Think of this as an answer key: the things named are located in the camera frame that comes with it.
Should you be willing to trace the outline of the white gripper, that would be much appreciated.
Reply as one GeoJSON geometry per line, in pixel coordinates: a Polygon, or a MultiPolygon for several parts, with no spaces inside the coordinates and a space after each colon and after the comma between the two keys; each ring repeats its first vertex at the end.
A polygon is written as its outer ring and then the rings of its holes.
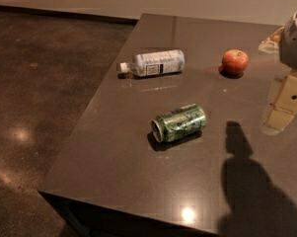
{"type": "MultiPolygon", "coordinates": [[[[297,69],[297,10],[283,27],[277,29],[259,45],[259,51],[279,53],[280,61],[297,69]]],[[[264,124],[283,130],[297,115],[297,70],[292,70],[281,81],[279,91],[266,115],[264,124]]]]}

